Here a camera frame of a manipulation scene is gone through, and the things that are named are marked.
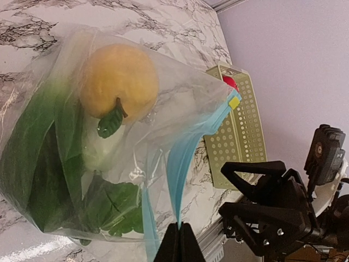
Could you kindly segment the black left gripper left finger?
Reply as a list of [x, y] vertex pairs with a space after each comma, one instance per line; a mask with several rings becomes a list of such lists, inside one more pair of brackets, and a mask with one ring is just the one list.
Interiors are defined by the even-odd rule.
[[171, 223], [167, 227], [154, 262], [180, 261], [182, 261], [181, 231], [178, 227], [178, 223]]

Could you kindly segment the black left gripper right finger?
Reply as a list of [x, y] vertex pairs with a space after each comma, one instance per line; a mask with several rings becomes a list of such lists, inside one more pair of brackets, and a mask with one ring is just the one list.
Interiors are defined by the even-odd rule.
[[183, 223], [180, 228], [180, 259], [182, 262], [205, 262], [198, 241], [189, 223]]

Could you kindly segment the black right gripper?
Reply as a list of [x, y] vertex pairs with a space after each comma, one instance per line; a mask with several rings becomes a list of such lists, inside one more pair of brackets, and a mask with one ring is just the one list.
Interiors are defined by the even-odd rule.
[[225, 233], [231, 227], [255, 255], [285, 258], [304, 245], [348, 250], [348, 195], [336, 192], [330, 206], [316, 216], [298, 173], [286, 170], [280, 160], [226, 162], [220, 172], [242, 194], [236, 203], [219, 208]]

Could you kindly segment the red fake apple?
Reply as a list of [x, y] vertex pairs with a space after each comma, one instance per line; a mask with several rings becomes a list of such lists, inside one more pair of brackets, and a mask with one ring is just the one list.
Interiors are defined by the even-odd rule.
[[225, 82], [226, 84], [228, 84], [229, 86], [234, 88], [237, 92], [239, 92], [238, 85], [232, 77], [227, 76], [227, 75], [223, 75], [222, 79], [223, 79], [223, 82]]

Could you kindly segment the clear zip top bag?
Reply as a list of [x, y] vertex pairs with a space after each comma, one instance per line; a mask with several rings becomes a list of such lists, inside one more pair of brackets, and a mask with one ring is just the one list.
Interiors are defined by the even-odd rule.
[[[82, 67], [97, 49], [125, 44], [144, 51], [159, 77], [157, 101], [142, 119], [123, 123], [121, 103], [103, 118], [88, 114], [80, 101]], [[69, 85], [83, 112], [82, 156], [87, 190], [92, 172], [114, 184], [132, 183], [140, 188], [143, 233], [93, 239], [120, 243], [115, 261], [153, 261], [163, 230], [155, 222], [161, 209], [172, 223], [181, 224], [186, 177], [198, 143], [213, 135], [225, 117], [240, 103], [240, 94], [223, 81], [166, 55], [127, 39], [83, 27], [71, 31], [53, 50], [37, 57], [14, 82], [11, 96], [1, 110], [1, 156], [4, 147], [34, 92], [45, 82]]]

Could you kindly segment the yellow fake fruit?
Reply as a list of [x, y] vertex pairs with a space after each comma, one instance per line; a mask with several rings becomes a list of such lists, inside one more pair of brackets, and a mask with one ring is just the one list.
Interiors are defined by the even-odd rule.
[[82, 67], [80, 101], [85, 111], [103, 118], [120, 102], [123, 123], [147, 115], [159, 92], [159, 77], [151, 58], [125, 44], [104, 46], [93, 52]]

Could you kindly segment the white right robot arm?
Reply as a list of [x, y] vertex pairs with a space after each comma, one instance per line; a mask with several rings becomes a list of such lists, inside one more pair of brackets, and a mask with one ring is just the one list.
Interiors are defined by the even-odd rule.
[[282, 161], [227, 162], [221, 173], [247, 199], [219, 208], [224, 233], [256, 256], [284, 261], [305, 245], [348, 250], [348, 196], [339, 196], [344, 174], [310, 200], [299, 173]]

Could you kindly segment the fake bok choy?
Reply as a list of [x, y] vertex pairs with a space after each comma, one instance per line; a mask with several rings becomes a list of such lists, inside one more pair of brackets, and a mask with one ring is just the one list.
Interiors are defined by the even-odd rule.
[[114, 184], [82, 156], [83, 112], [69, 85], [42, 83], [20, 115], [1, 156], [1, 190], [44, 233], [87, 245], [93, 239], [143, 233], [140, 188]]

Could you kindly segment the pale green plastic basket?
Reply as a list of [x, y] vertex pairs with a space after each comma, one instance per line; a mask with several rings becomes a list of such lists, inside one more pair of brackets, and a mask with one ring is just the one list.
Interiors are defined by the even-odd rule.
[[223, 80], [223, 75], [232, 77], [242, 96], [240, 104], [225, 117], [218, 131], [204, 137], [213, 186], [236, 190], [220, 172], [225, 162], [257, 163], [267, 160], [257, 100], [247, 71], [219, 62], [208, 69], [207, 74], [220, 80]]

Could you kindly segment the front aluminium table rail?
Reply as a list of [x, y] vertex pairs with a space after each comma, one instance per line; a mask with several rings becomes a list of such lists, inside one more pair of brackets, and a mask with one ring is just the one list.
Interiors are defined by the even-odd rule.
[[227, 241], [222, 218], [209, 226], [197, 241], [207, 262], [220, 262], [224, 257], [224, 244]]

